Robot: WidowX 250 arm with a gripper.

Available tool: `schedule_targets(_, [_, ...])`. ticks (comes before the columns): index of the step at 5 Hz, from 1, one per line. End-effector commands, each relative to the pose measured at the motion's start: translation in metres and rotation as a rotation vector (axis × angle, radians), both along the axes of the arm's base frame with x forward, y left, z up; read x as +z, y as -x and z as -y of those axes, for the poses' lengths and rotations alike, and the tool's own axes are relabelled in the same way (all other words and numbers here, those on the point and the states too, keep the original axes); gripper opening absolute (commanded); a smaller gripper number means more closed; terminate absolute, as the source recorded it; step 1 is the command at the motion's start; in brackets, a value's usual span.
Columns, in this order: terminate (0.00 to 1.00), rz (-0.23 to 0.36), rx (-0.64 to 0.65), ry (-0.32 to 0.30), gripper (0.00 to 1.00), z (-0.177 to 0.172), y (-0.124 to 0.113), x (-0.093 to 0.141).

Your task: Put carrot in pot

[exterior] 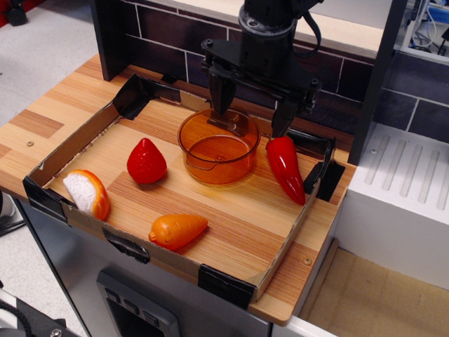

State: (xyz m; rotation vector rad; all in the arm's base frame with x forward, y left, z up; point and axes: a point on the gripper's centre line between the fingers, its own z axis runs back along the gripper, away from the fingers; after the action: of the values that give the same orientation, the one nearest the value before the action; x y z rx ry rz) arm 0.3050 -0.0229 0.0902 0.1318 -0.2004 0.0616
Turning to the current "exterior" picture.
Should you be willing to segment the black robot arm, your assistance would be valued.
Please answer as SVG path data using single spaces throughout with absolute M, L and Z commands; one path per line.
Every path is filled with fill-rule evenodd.
M 245 1 L 239 11 L 240 41 L 206 39 L 202 68 L 208 75 L 213 109 L 224 114 L 242 85 L 275 99 L 273 137 L 284 136 L 294 118 L 309 113 L 322 83 L 298 60 L 317 49 L 298 53 L 293 47 L 297 21 L 304 19 L 321 40 L 310 9 L 316 1 Z

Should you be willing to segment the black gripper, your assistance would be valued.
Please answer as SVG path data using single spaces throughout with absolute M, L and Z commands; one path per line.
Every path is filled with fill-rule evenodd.
M 273 138 L 285 135 L 296 112 L 314 108 L 322 83 L 297 61 L 291 33 L 269 37 L 245 31 L 240 41 L 206 39 L 201 47 L 210 98 L 219 115 L 229 109 L 237 86 L 278 101 L 272 118 Z

